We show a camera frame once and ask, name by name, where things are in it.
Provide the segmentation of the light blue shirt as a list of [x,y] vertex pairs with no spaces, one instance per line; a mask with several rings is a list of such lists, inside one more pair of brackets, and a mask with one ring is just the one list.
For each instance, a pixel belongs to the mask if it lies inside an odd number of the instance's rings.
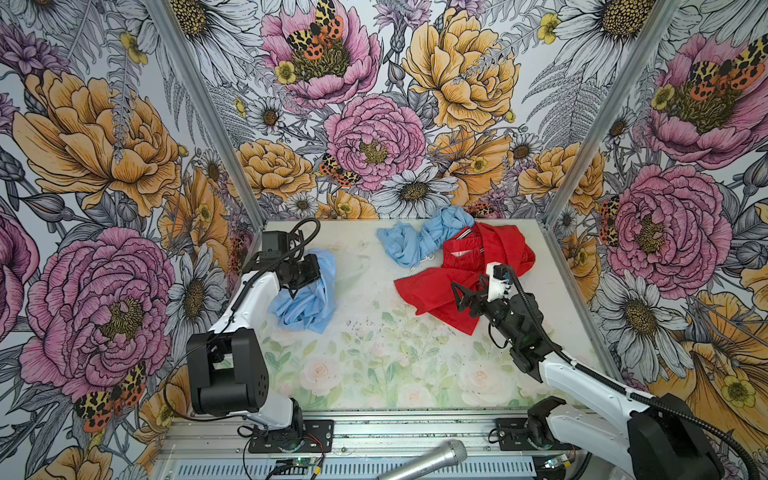
[[310,254],[317,257],[320,278],[299,289],[294,297],[287,290],[281,290],[271,302],[269,312],[277,318],[279,329],[322,334],[337,309],[336,260],[324,249],[310,249],[307,256]]

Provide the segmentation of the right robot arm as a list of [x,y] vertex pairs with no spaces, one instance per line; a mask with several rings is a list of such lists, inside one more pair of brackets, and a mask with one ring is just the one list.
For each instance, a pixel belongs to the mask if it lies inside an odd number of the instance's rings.
[[486,317],[507,341],[516,367],[589,408],[549,397],[528,411],[528,440],[571,444],[631,479],[721,479],[725,468],[699,419],[673,395],[656,397],[622,385],[567,354],[544,331],[531,293],[496,295],[491,284],[473,291],[453,283],[455,304]]

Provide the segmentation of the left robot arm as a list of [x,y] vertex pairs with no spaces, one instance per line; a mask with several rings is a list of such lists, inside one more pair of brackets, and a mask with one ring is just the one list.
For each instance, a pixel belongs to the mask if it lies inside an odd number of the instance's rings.
[[270,388],[256,327],[279,294],[294,296],[321,277],[317,256],[304,252],[317,235],[301,226],[266,231],[261,250],[243,268],[234,299],[207,332],[190,336],[186,363],[191,405],[203,421],[241,417],[266,445],[299,448],[306,435],[298,402]]

